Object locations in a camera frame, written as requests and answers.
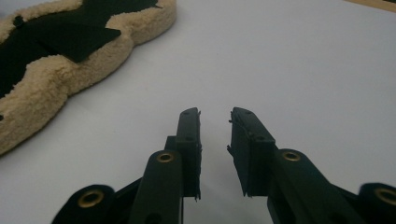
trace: white table surface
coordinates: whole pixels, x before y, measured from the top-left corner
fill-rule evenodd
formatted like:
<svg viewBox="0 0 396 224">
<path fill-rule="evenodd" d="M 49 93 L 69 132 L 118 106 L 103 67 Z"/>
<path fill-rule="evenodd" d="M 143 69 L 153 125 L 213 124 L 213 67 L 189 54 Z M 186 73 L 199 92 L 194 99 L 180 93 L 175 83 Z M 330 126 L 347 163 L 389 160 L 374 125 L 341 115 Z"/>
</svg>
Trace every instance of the white table surface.
<svg viewBox="0 0 396 224">
<path fill-rule="evenodd" d="M 0 0 L 0 17 L 40 2 Z M 243 197 L 226 150 L 234 106 L 339 187 L 396 186 L 395 13 L 342 0 L 177 7 L 168 32 L 0 158 L 0 223 L 51 223 L 78 189 L 136 180 L 190 107 L 202 111 L 202 200 L 185 200 L 184 223 L 272 223 L 266 198 Z"/>
</svg>

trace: black felt piece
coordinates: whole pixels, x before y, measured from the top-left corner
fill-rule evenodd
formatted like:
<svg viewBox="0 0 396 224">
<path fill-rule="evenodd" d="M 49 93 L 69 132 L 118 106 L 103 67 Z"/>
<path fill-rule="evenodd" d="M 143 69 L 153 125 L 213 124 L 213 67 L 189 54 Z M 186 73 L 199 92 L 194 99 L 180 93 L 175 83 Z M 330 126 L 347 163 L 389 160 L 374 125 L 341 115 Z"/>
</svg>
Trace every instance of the black felt piece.
<svg viewBox="0 0 396 224">
<path fill-rule="evenodd" d="M 120 34 L 119 30 L 62 23 L 37 40 L 49 52 L 62 54 L 71 61 L 80 63 Z"/>
<path fill-rule="evenodd" d="M 14 85 L 23 79 L 28 63 L 60 53 L 81 62 L 115 38 L 116 32 L 120 33 L 105 29 L 112 15 L 156 7 L 157 2 L 84 0 L 80 8 L 72 11 L 49 14 L 28 22 L 24 22 L 22 17 L 15 18 L 17 29 L 0 44 L 0 98 L 10 93 Z"/>
</svg>

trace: wool fleece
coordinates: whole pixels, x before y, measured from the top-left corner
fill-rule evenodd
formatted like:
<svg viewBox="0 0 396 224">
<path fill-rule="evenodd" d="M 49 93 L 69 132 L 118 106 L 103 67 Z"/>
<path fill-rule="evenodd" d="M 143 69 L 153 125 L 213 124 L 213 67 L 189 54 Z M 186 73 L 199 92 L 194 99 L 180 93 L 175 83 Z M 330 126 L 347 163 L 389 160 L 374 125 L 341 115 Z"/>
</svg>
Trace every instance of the wool fleece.
<svg viewBox="0 0 396 224">
<path fill-rule="evenodd" d="M 89 0 L 61 0 L 16 11 L 0 21 L 0 47 L 18 29 L 17 19 L 22 23 L 34 22 L 48 15 L 78 10 L 86 1 Z M 42 129 L 70 95 L 114 72 L 134 46 L 167 30 L 176 14 L 176 0 L 155 0 L 155 7 L 112 15 L 105 28 L 120 34 L 82 62 L 51 54 L 28 63 L 22 79 L 5 96 L 0 96 L 0 155 Z"/>
</svg>

